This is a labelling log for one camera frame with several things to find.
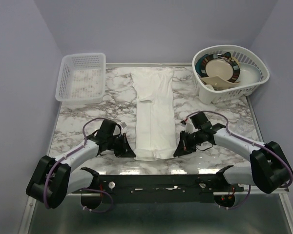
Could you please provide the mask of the white printed t shirt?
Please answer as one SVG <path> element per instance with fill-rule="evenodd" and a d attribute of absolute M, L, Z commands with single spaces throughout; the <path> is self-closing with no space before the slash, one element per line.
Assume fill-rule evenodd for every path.
<path fill-rule="evenodd" d="M 136 146 L 140 161 L 173 158 L 177 148 L 171 68 L 138 67 L 131 72 L 136 91 Z"/>

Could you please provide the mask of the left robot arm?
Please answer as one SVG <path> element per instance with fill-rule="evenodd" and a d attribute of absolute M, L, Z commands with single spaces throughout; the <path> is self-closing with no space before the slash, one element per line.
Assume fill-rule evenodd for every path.
<path fill-rule="evenodd" d="M 40 158 L 25 191 L 29 197 L 47 209 L 55 209 L 67 194 L 78 190 L 111 196 L 103 190 L 100 174 L 82 164 L 104 151 L 112 151 L 116 157 L 135 158 L 136 155 L 120 124 L 104 117 L 99 120 L 100 128 L 89 135 L 86 127 L 82 128 L 84 140 L 75 148 L 56 157 Z"/>

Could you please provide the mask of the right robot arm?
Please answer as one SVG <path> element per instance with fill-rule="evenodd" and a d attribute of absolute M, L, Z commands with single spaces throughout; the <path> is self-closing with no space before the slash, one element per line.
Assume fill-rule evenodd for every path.
<path fill-rule="evenodd" d="M 232 132 L 227 123 L 213 125 L 208 120 L 206 111 L 191 113 L 181 123 L 185 125 L 188 120 L 192 122 L 195 132 L 180 132 L 174 157 L 194 153 L 198 145 L 208 142 L 226 148 L 250 163 L 249 167 L 228 166 L 218 171 L 215 178 L 217 189 L 226 191 L 232 185 L 245 184 L 256 186 L 262 192 L 270 194 L 292 184 L 293 170 L 278 143 L 251 140 Z"/>

